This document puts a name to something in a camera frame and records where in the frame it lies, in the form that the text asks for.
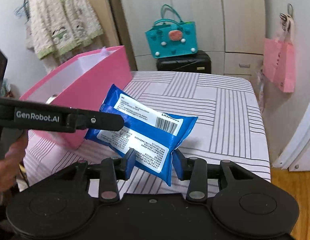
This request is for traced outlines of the person's left hand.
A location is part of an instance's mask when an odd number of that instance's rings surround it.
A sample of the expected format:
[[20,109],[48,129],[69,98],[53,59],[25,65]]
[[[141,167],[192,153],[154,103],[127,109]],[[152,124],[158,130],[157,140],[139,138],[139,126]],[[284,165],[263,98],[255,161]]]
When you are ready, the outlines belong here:
[[5,158],[0,160],[0,192],[5,192],[16,182],[19,174],[19,164],[25,157],[25,149],[28,146],[28,131],[24,130],[22,135],[9,147]]

